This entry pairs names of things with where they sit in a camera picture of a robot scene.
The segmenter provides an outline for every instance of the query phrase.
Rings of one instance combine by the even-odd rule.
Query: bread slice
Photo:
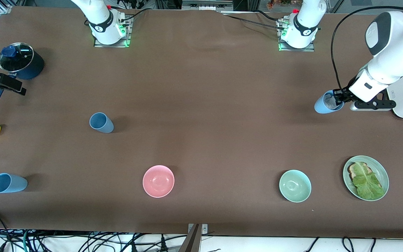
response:
[[[355,165],[356,165],[356,164],[353,163],[352,165],[350,165],[350,166],[347,168],[347,171],[349,172],[349,176],[351,177],[351,180],[353,180],[354,177],[357,176],[357,175],[355,174],[355,172],[354,172],[354,167],[355,167]],[[367,163],[363,163],[363,166],[364,166],[366,169],[368,169],[368,172],[369,172],[369,173],[373,172],[373,170],[371,170],[371,168],[368,167],[368,164],[367,164]]]

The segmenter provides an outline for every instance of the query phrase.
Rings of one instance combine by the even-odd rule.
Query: metal frame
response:
[[[12,6],[23,6],[26,0],[0,0],[0,14],[10,13]]]

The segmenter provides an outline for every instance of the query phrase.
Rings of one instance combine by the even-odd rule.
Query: green bowl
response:
[[[287,200],[299,203],[309,198],[312,185],[304,172],[289,170],[281,176],[280,191]]]
[[[382,189],[385,192],[382,195],[382,197],[380,197],[378,199],[364,199],[357,195],[357,189],[355,188],[354,184],[352,183],[351,176],[349,175],[349,172],[347,171],[349,166],[355,162],[364,162],[364,163],[368,164],[368,167],[371,168],[371,170],[373,170],[373,172],[376,174],[377,179],[380,182],[380,185],[382,186]],[[364,201],[378,201],[378,200],[382,199],[387,194],[388,188],[390,187],[390,181],[388,180],[388,174],[387,174],[387,171],[385,170],[385,168],[377,160],[375,160],[374,158],[369,157],[369,156],[353,156],[352,158],[350,158],[346,162],[346,164],[344,165],[344,168],[343,168],[343,180],[344,180],[344,184],[349,189],[349,191],[352,194],[354,194],[357,198],[364,200]]]

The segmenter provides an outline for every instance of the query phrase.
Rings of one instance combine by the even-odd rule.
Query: robot arm label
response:
[[[312,32],[314,32],[318,25],[314,27],[305,27],[298,21],[298,15],[296,15],[293,19],[293,24],[295,25],[296,29],[301,33],[301,36],[309,36]]]
[[[91,27],[94,28],[97,32],[105,32],[106,28],[109,27],[113,23],[113,13],[110,12],[110,16],[108,19],[100,24],[94,24],[90,22]]]

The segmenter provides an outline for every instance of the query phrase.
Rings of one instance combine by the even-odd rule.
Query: black cable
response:
[[[257,24],[257,25],[264,26],[264,27],[271,27],[271,28],[275,28],[275,29],[279,29],[279,30],[284,30],[283,27],[276,27],[276,26],[271,26],[269,24],[262,24],[262,23],[251,21],[251,20],[248,20],[248,19],[241,19],[241,18],[236,17],[236,16],[229,16],[229,17],[232,18],[232,19],[238,19],[238,20],[241,20],[241,21],[249,22],[249,23],[252,23],[252,24]]]
[[[187,236],[187,235],[174,236],[174,237],[171,237],[171,238],[164,239],[163,241],[169,241],[169,240],[172,240],[172,239],[177,239],[177,238],[186,237],[186,236]],[[153,244],[152,246],[148,247],[148,248],[147,248],[146,250],[144,250],[143,252],[149,251],[151,248],[153,248],[153,247],[155,247],[155,246],[158,246],[158,244],[162,243],[163,241],[160,241],[160,242],[157,242],[157,243]]]
[[[123,6],[125,7],[125,9],[127,9],[127,6],[125,5],[125,2],[123,0],[121,0],[121,2],[123,3]]]
[[[310,245],[310,248],[308,250],[306,250],[305,252],[310,252],[312,250],[313,246],[315,245],[315,243],[318,241],[318,239],[320,239],[320,237],[315,238],[315,240]]]
[[[365,10],[370,10],[370,9],[396,9],[396,10],[403,10],[403,7],[397,7],[397,6],[373,6],[373,7],[366,7],[366,8],[361,8],[358,10],[355,10],[349,14],[347,14],[340,22],[337,24],[337,26],[334,29],[334,32],[332,33],[332,38],[331,38],[331,60],[332,60],[332,66],[334,67],[334,73],[335,73],[335,78],[337,79],[337,84],[339,85],[340,90],[342,93],[347,97],[347,94],[343,91],[343,88],[340,84],[340,79],[339,79],[339,74],[337,72],[337,67],[335,65],[335,60],[334,60],[334,38],[335,34],[343,21],[345,21],[348,17],[352,16],[355,13],[365,11]]]
[[[270,20],[273,20],[273,21],[278,21],[278,19],[275,19],[275,18],[273,18],[273,17],[271,17],[271,16],[268,16],[265,12],[263,12],[262,10],[258,10],[258,9],[256,9],[256,10],[252,10],[251,12],[259,12],[259,13],[261,13],[262,15],[264,15],[267,19],[270,19]]]
[[[119,239],[120,249],[122,249],[122,241],[120,240],[119,233],[118,233],[118,239]]]
[[[1,245],[1,247],[0,247],[0,252],[4,252],[4,248],[5,248],[5,245],[7,244],[7,242],[4,242],[2,245]]]
[[[374,246],[376,245],[376,238],[373,238],[373,245],[371,245],[371,250],[369,252],[373,252]]]
[[[107,247],[111,247],[111,248],[113,249],[113,251],[114,251],[114,252],[116,252],[115,247],[113,247],[112,245],[108,245],[108,244],[101,244],[101,246],[107,246]]]
[[[27,246],[27,248],[29,248],[29,251],[31,251],[31,252],[36,252],[37,250],[34,250],[34,248],[32,247],[32,244],[30,243],[29,230],[25,230],[25,232],[27,232],[27,235],[26,235],[26,246]]]
[[[132,243],[134,243],[139,237],[144,236],[145,233],[140,233],[138,234],[136,237],[133,235],[133,238],[128,242],[128,244],[126,244],[119,252],[123,252],[125,249],[128,248],[129,245],[131,245]]]
[[[344,245],[344,240],[345,240],[345,239],[347,239],[347,240],[349,241],[349,244],[351,245],[351,250],[349,250],[349,249],[346,247],[346,245]],[[351,241],[351,239],[350,239],[348,236],[345,236],[345,237],[342,238],[342,244],[343,244],[344,249],[347,250],[347,252],[354,252],[354,246],[352,246],[352,241]]]
[[[102,239],[102,238],[103,238],[104,236],[109,236],[109,235],[112,235],[112,234],[113,234],[113,232],[104,232],[104,233],[95,234],[95,235],[93,236],[93,238],[92,238],[92,239],[95,239],[95,241],[91,242],[90,244],[88,244],[88,242],[89,242],[89,239],[90,239],[90,236],[91,236],[91,235],[88,236],[88,241],[85,242],[86,244],[88,244],[88,246],[86,246],[86,248],[82,250],[83,246],[85,246],[85,243],[83,243],[83,245],[80,247],[80,249],[78,250],[78,252],[80,252],[80,250],[82,250],[82,251],[85,251],[85,250],[90,251],[90,246],[91,246],[91,245],[93,245],[93,244],[94,244],[95,242],[97,242],[98,240],[106,241],[106,239]]]
[[[34,241],[34,251],[35,252],[37,252],[38,251],[38,249],[37,249],[37,246],[35,245],[35,237],[34,237],[34,239],[32,239],[32,241]]]
[[[38,240],[38,243],[40,244],[40,247],[43,249],[43,251],[49,251],[49,249],[43,244],[43,241],[40,239],[39,236],[35,236]]]
[[[94,246],[93,252],[94,252],[95,250],[98,250],[100,246],[102,246],[105,242],[109,241],[111,238],[113,238],[113,237],[115,237],[115,236],[119,236],[119,235],[118,235],[118,234],[114,234],[113,236],[110,236],[108,239],[104,239],[104,240],[102,241],[102,243],[99,243],[99,244],[97,244],[96,246]]]
[[[123,22],[123,21],[127,21],[128,19],[133,19],[135,16],[138,16],[138,15],[141,14],[143,11],[146,11],[146,10],[148,10],[148,9],[152,9],[152,8],[145,8],[145,9],[142,9],[142,10],[140,10],[139,12],[133,14],[133,16],[128,17],[128,18],[126,18],[126,19],[121,19],[120,21]]]
[[[7,233],[7,241],[10,242],[10,245],[12,246],[12,251],[15,251],[15,250],[13,249],[13,241],[12,241],[12,239],[10,238],[10,234],[9,234],[9,232],[8,232],[7,226],[4,224],[4,221],[1,220],[1,218],[0,218],[0,222],[1,222],[1,225],[3,225],[4,230],[5,230],[6,233]]]
[[[237,8],[240,6],[240,4],[241,4],[242,2],[243,2],[243,0],[238,3],[238,5],[235,7],[235,9],[234,9],[233,11],[236,11]]]
[[[164,239],[164,234],[161,234],[161,249],[160,252],[168,252],[168,246],[166,245],[166,240]]]

